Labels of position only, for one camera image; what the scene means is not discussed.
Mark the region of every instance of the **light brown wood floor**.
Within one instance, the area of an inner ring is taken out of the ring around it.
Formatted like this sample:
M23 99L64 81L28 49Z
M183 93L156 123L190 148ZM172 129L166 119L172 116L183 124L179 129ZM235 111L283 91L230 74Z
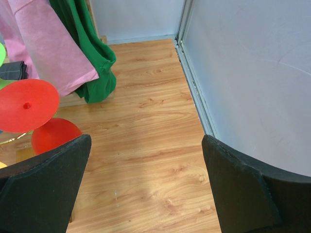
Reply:
M114 99L57 113L92 137L68 232L220 232L203 129L172 41L112 49ZM12 147L27 140L1 147L0 161L14 163Z

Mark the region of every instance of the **pink towel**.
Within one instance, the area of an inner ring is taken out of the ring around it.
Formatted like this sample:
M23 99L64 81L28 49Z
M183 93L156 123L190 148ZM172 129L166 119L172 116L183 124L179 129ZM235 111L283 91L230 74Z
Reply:
M0 32L11 61L25 61L30 78L56 87L61 96L98 74L46 0L1 0Z

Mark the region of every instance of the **yellow object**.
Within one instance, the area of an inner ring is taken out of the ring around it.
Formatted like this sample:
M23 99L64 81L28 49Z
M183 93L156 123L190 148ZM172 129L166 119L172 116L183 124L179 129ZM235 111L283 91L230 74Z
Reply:
M6 167L7 165L0 162L0 169Z

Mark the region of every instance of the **red ball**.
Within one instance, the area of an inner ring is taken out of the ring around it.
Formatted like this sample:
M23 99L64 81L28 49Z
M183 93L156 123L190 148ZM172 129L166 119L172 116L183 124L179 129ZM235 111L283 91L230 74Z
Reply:
M79 128L68 120L52 118L33 132L31 139L35 153L42 154L82 135Z

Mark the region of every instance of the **wood grain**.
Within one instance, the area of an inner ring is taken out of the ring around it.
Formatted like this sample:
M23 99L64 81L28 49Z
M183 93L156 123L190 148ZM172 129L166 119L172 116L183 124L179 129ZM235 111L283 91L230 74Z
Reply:
M111 47L117 55L113 101L57 113L92 137L68 232L220 232L203 129L172 41ZM8 165L3 153L13 144L25 147L27 138L0 148Z

